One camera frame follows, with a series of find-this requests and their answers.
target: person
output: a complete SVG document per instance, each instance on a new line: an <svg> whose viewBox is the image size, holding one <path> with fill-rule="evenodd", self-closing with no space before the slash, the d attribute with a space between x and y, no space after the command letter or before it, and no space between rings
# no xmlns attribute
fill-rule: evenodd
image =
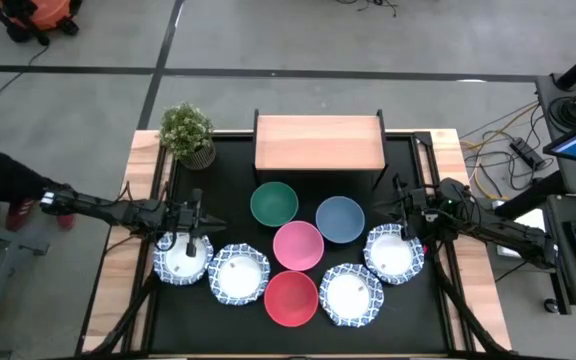
<svg viewBox="0 0 576 360"><path fill-rule="evenodd" d="M26 223L44 190L61 184L39 175L10 156L0 153L0 201L10 203L6 229L17 231ZM75 215L57 216L57 224L64 230L74 226Z"/></svg>

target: bowl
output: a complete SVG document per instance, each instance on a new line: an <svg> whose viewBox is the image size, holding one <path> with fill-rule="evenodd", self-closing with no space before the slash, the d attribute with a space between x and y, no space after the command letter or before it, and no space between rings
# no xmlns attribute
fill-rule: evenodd
<svg viewBox="0 0 576 360"><path fill-rule="evenodd" d="M270 318L285 327L307 323L317 311L317 286L304 273L284 271L270 280L264 295Z"/></svg>
<svg viewBox="0 0 576 360"><path fill-rule="evenodd" d="M346 244L364 231L366 219L361 206L345 196L330 197L319 205L315 216L317 228L328 240Z"/></svg>
<svg viewBox="0 0 576 360"><path fill-rule="evenodd" d="M304 271L321 260L324 239L312 224L291 221L277 231L272 248L275 257L285 268Z"/></svg>
<svg viewBox="0 0 576 360"><path fill-rule="evenodd" d="M297 194L281 182L261 185L250 198L252 216L266 226L277 227L289 222L297 214L297 209Z"/></svg>

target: blue patterned bowl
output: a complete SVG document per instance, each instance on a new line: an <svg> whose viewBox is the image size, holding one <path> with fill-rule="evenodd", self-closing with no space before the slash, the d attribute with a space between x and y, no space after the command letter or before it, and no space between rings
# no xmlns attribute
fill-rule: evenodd
<svg viewBox="0 0 576 360"><path fill-rule="evenodd" d="M384 303L379 279L359 264L328 269L319 286L319 303L337 326L362 327Z"/></svg>
<svg viewBox="0 0 576 360"><path fill-rule="evenodd" d="M401 239L401 225L384 224L370 230L364 248L366 266L382 281L401 285L421 272L424 249L419 239Z"/></svg>
<svg viewBox="0 0 576 360"><path fill-rule="evenodd" d="M268 286L268 258L248 244L226 245L208 264L210 290L222 304L245 305Z"/></svg>
<svg viewBox="0 0 576 360"><path fill-rule="evenodd" d="M172 285L194 284L204 276L208 263L212 259L213 249L208 236L195 241L197 254L194 258L186 256L186 245L190 236L178 232L173 242L172 233L165 233L157 242L153 253L153 268L162 282Z"/></svg>

